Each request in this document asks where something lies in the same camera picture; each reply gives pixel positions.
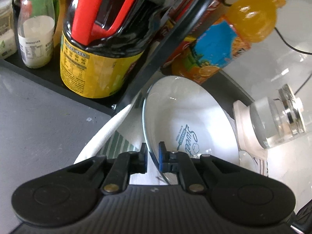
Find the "white plate Sweet print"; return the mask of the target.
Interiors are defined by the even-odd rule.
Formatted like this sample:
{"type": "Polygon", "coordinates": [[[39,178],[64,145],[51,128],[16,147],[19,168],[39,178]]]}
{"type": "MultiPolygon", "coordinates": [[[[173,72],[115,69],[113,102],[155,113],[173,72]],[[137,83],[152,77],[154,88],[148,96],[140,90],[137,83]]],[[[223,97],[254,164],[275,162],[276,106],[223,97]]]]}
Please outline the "white plate Sweet print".
{"type": "Polygon", "coordinates": [[[156,167],[159,142],[173,152],[198,159],[209,154],[239,165],[238,144],[230,119],[202,86],[178,76],[156,81],[143,104],[143,133],[156,167]]]}

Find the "clear jar at left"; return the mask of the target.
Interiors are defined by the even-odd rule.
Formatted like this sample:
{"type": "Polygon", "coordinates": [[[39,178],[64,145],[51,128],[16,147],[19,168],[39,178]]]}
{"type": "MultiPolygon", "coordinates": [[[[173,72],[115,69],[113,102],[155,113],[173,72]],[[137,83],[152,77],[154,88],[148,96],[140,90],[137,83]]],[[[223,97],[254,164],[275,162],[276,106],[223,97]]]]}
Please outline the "clear jar at left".
{"type": "Polygon", "coordinates": [[[0,1],[0,53],[6,59],[17,51],[12,0],[0,1]]]}

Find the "dark soy sauce jug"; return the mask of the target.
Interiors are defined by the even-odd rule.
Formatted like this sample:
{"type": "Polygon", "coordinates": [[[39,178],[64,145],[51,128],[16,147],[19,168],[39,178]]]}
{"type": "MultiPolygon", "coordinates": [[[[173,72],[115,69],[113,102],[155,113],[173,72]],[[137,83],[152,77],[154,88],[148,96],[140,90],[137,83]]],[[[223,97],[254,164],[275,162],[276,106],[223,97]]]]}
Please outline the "dark soy sauce jug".
{"type": "Polygon", "coordinates": [[[60,75],[76,94],[115,94],[175,0],[72,0],[63,24],[60,75]]]}

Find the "black storage rack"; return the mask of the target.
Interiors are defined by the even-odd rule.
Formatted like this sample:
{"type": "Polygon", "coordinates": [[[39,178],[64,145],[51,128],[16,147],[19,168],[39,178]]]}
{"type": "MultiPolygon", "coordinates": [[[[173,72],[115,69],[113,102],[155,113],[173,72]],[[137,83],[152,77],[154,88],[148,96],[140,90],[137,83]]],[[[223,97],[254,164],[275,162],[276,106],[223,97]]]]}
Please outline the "black storage rack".
{"type": "Polygon", "coordinates": [[[161,52],[165,51],[165,48],[158,47],[152,51],[149,45],[134,68],[129,72],[120,90],[116,94],[102,99],[84,98],[65,86],[60,76],[59,54],[56,54],[43,68],[29,69],[24,65],[21,54],[16,52],[6,60],[1,60],[1,66],[58,94],[113,116],[133,100],[135,95],[164,64],[166,58],[161,52]]]}

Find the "orange juice bottle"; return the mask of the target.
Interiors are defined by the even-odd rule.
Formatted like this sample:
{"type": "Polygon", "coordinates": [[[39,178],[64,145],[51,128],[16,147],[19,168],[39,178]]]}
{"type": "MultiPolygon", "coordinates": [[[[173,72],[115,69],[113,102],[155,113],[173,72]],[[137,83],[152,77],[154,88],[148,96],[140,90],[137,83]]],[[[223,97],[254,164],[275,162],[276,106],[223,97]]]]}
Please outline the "orange juice bottle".
{"type": "Polygon", "coordinates": [[[238,0],[171,64],[171,72],[202,84],[267,38],[286,0],[238,0]]]}

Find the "patterned white table cloth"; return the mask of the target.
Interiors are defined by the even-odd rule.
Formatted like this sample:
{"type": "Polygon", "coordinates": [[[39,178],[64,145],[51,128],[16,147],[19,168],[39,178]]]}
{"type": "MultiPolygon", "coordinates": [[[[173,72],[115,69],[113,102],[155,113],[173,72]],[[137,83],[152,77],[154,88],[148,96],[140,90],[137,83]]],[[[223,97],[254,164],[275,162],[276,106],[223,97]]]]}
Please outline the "patterned white table cloth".
{"type": "MultiPolygon", "coordinates": [[[[95,155],[105,155],[107,159],[115,159],[120,153],[140,151],[145,142],[142,125],[143,104],[128,105],[111,118],[85,145],[74,164],[95,155]]],[[[239,152],[239,163],[242,167],[268,176],[267,161],[252,158],[245,151],[239,152]]],[[[145,174],[133,174],[130,184],[168,185],[148,155],[148,170],[145,174]]]]}

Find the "black gripper DAS label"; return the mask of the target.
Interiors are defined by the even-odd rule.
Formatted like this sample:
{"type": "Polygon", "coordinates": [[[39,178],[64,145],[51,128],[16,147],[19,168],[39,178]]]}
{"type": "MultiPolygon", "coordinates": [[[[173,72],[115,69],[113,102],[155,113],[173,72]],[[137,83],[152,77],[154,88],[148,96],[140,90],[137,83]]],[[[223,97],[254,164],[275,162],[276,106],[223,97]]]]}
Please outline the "black gripper DAS label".
{"type": "Polygon", "coordinates": [[[312,200],[303,206],[296,214],[292,226],[303,233],[310,234],[312,230],[312,200]]]}

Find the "white seasoning bottle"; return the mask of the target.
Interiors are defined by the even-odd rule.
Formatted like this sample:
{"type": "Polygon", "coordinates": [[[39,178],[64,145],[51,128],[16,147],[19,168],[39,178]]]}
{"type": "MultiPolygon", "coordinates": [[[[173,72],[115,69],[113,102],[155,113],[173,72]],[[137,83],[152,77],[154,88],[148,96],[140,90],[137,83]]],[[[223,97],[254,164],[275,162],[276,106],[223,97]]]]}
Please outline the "white seasoning bottle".
{"type": "Polygon", "coordinates": [[[21,0],[17,34],[22,60],[28,68],[41,68],[51,60],[54,27],[53,0],[21,0]]]}

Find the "cream kettle base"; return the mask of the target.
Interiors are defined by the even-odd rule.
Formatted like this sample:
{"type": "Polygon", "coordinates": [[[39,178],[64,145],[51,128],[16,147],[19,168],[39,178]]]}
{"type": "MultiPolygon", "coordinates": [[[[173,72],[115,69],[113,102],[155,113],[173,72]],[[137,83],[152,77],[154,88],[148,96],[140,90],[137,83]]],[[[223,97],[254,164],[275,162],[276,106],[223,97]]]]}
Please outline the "cream kettle base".
{"type": "Polygon", "coordinates": [[[245,106],[240,100],[237,100],[233,103],[233,113],[240,149],[248,152],[257,159],[266,161],[268,151],[260,145],[256,137],[251,121],[250,107],[245,106]]]}

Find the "glass electric kettle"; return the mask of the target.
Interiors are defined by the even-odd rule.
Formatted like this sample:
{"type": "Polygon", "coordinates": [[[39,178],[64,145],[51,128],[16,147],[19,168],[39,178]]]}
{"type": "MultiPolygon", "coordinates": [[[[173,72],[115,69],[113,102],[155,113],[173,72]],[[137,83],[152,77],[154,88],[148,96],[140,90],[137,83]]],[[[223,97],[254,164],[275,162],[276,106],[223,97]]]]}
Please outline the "glass electric kettle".
{"type": "Polygon", "coordinates": [[[264,149],[289,142],[307,132],[300,98],[288,84],[278,90],[278,98],[264,97],[250,105],[255,136],[264,149]]]}

